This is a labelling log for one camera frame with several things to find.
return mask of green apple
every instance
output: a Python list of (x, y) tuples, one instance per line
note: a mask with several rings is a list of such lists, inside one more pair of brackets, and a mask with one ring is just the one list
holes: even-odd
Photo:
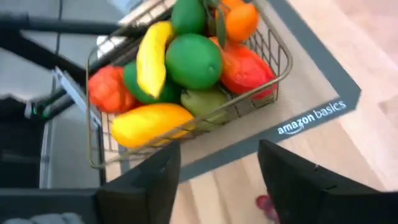
[[(218, 88), (209, 90), (186, 90), (181, 94), (181, 104), (191, 112), (192, 115), (203, 116), (227, 102), (226, 95)], [(197, 125), (197, 129), (202, 131), (211, 131), (229, 120), (226, 111), (208, 118)]]

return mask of amazon basics logo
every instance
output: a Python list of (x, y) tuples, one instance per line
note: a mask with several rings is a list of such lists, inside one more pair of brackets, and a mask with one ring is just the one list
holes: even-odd
[(296, 134), (305, 129), (305, 125), (314, 122), (317, 119), (322, 119), (337, 111), (347, 108), (344, 101), (329, 103), (328, 106), (320, 110), (313, 110), (312, 113), (303, 116), (295, 121), (285, 124), (278, 128), (279, 134)]

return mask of wire basket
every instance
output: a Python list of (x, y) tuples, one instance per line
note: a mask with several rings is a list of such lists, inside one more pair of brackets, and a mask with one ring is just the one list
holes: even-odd
[[(134, 19), (129, 22), (129, 26), (136, 26), (142, 23), (153, 24), (157, 21), (169, 20), (171, 17), (172, 5), (174, 4), (174, 2), (175, 0), (160, 0), (157, 2), (153, 2), (151, 6), (148, 6), (145, 10), (134, 16)], [(91, 136), (93, 134), (92, 123), (87, 122), (88, 154), (90, 158), (90, 166), (95, 169), (103, 169), (108, 164), (111, 164), (113, 162), (120, 162), (125, 160), (138, 162), (143, 161), (144, 159), (148, 158), (153, 153), (164, 147), (165, 144), (168, 144), (169, 141), (176, 140), (175, 138), (171, 138), (171, 136), (180, 132), (181, 130), (186, 131), (188, 134), (178, 138), (177, 140), (186, 141), (209, 132), (192, 129), (192, 126), (196, 126), (200, 123), (206, 123), (207, 126), (219, 126), (220, 124), (212, 123), (210, 119), (213, 116), (217, 116), (218, 113), (228, 114), (228, 121), (223, 123), (226, 124), (234, 119), (238, 119), (250, 112), (253, 112), (255, 110), (258, 110), (259, 108), (275, 102), (278, 97), (278, 84), (289, 74), (292, 68), (292, 55), (286, 47), (284, 41), (280, 38), (269, 18), (264, 14), (264, 10), (262, 9), (262, 7), (257, 2), (254, 2), (254, 4), (256, 5), (262, 20), (260, 20), (258, 30), (245, 42), (245, 44), (251, 50), (255, 51), (264, 61), (266, 61), (270, 65), (271, 69), (276, 75), (275, 79), (243, 95), (235, 95), (221, 85), (221, 89), (228, 96), (228, 102), (220, 106), (217, 110), (214, 110), (211, 113), (206, 114), (205, 116), (196, 117), (195, 119), (185, 123), (184, 125), (181, 125), (169, 131), (168, 133), (149, 141), (147, 144), (138, 149), (125, 149), (124, 151), (120, 151), (119, 148), (123, 149), (123, 147), (117, 147), (117, 145), (115, 146), (116, 143), (113, 144), (113, 142), (115, 141), (109, 131), (109, 126), (111, 125), (114, 116), (113, 114), (102, 113), (102, 123), (99, 124), (101, 127), (98, 128), (99, 134), (97, 135), (97, 137), (100, 137), (102, 135), (106, 136), (106, 139), (104, 139), (103, 143), (109, 145), (109, 149), (103, 149), (103, 145), (94, 147), (94, 145), (92, 144), (93, 141)], [(104, 53), (102, 52), (102, 49), (112, 48), (110, 51), (107, 50), (108, 52), (105, 53), (106, 55), (113, 55), (113, 61), (111, 62), (112, 65), (123, 66), (136, 58), (142, 37), (138, 39), (122, 39), (120, 37), (117, 37), (117, 35), (120, 34), (122, 31), (123, 28), (108, 36), (105, 41), (95, 47), (90, 53), (86, 66), (87, 83), (89, 76), (92, 75), (88, 72), (90, 70), (90, 66), (95, 63), (95, 60), (98, 59), (98, 52), (100, 54)], [(260, 100), (255, 100), (256, 97), (254, 96), (257, 96), (259, 93), (264, 93), (265, 91), (268, 91), (270, 94)], [(86, 94), (86, 103), (88, 107), (87, 120), (90, 121), (92, 120), (92, 113), (90, 113), (89, 111), (90, 107), (92, 106), (88, 101), (88, 94), (90, 93), (88, 93), (87, 91)], [(107, 161), (103, 159), (103, 161), (100, 161), (98, 164), (96, 164), (93, 160), (93, 151), (95, 150), (95, 148), (98, 148), (99, 150), (115, 152), (116, 156), (108, 159)]]

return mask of black stand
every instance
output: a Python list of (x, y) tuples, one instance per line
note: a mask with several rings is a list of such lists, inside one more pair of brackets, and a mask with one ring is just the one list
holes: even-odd
[[(91, 35), (110, 35), (122, 28), (117, 24), (107, 24), (98, 22), (82, 22), (82, 21), (60, 21), (56, 19), (43, 19), (40, 17), (29, 17), (28, 15), (0, 14), (0, 47), (8, 50), (16, 55), (23, 57), (41, 67), (53, 70), (58, 67), (67, 71), (74, 81), (80, 85), (82, 90), (86, 87), (86, 70), (81, 68), (67, 59), (56, 55), (47, 50), (45, 47), (26, 39), (20, 30), (34, 30), (45, 32), (58, 32), (68, 34), (91, 34)], [(147, 26), (142, 27), (123, 27), (118, 35), (126, 36), (133, 39), (142, 37), (146, 32)], [(90, 66), (89, 74), (94, 74), (101, 67), (111, 62), (111, 54), (106, 54), (96, 63)], [(31, 103), (32, 113), (30, 119), (39, 119), (48, 121), (56, 115), (62, 113), (65, 109), (74, 104), (73, 100), (66, 96), (66, 91), (62, 88), (55, 91), (54, 94), (42, 97)], [(56, 106), (51, 110), (46, 108), (58, 101)]]

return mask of fruit basket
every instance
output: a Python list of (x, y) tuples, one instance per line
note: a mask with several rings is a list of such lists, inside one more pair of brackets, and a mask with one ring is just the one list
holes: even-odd
[[(137, 26), (139, 24), (154, 24), (158, 21), (168, 21), (171, 17), (174, 2), (175, 0), (160, 0), (152, 2), (151, 6), (147, 7), (145, 10), (142, 10), (139, 13), (136, 13), (134, 19), (129, 21), (129, 26)], [(292, 55), (289, 52), (284, 41), (280, 38), (275, 27), (272, 25), (272, 22), (265, 15), (262, 6), (260, 6), (257, 2), (252, 3), (255, 5), (260, 15), (260, 20), (257, 30), (252, 36), (250, 36), (250, 38), (247, 39), (247, 41), (244, 42), (244, 44), (253, 52), (255, 52), (258, 56), (260, 56), (260, 58), (262, 58), (263, 61), (265, 61), (269, 65), (275, 77), (266, 84), (263, 84), (240, 95), (232, 93), (222, 83), (217, 84), (220, 90), (227, 96), (227, 102), (223, 103), (215, 110), (212, 110), (207, 114), (201, 114), (200, 116), (196, 116), (190, 121), (184, 123), (183, 125), (180, 125), (173, 130), (166, 132), (165, 134), (156, 136), (152, 140), (134, 149), (116, 147), (115, 144), (112, 143), (112, 141), (114, 142), (114, 140), (112, 139), (113, 137), (111, 135), (109, 127), (113, 123), (113, 114), (102, 113), (100, 119), (93, 118), (92, 110), (95, 110), (95, 106), (91, 105), (91, 103), (89, 102), (90, 92), (88, 91), (87, 87), (87, 120), (100, 120), (99, 123), (96, 123), (98, 125), (96, 137), (101, 138), (103, 135), (107, 136), (106, 139), (102, 140), (104, 140), (104, 144), (109, 145), (108, 149), (104, 149), (103, 145), (93, 145), (92, 142), (94, 142), (93, 138), (95, 135), (93, 132), (95, 128), (94, 123), (87, 122), (88, 154), (90, 158), (90, 166), (92, 166), (92, 168), (103, 169), (111, 163), (126, 160), (137, 162), (143, 161), (145, 158), (148, 158), (153, 153), (164, 147), (170, 141), (188, 141), (201, 134), (209, 133), (212, 129), (217, 128), (218, 126), (224, 125), (228, 122), (233, 121), (234, 119), (245, 116), (248, 113), (258, 110), (259, 108), (262, 108), (277, 100), (279, 82), (289, 74), (292, 68)], [(97, 54), (112, 55), (112, 62), (110, 64), (115, 66), (124, 66), (132, 60), (136, 59), (142, 37), (138, 39), (123, 39), (121, 37), (117, 37), (118, 34), (120, 34), (121, 32), (123, 32), (123, 28), (116, 31), (113, 35), (105, 38), (105, 40), (101, 44), (99, 44), (96, 48), (92, 50), (86, 64), (87, 83), (89, 77), (92, 76), (92, 74), (89, 74), (88, 71), (90, 70), (91, 66), (98, 60)], [(224, 120), (222, 123), (212, 122), (212, 118), (218, 116), (221, 113), (227, 114), (228, 119)], [(205, 129), (195, 128), (201, 125), (203, 126), (204, 124), (212, 125), (212, 127)], [(184, 132), (184, 135), (179, 134), (178, 137), (176, 137), (176, 134), (181, 133), (182, 131)], [(111, 159), (102, 159), (102, 161), (96, 163), (93, 160), (94, 150), (106, 150), (110, 152), (115, 152), (115, 156)]]

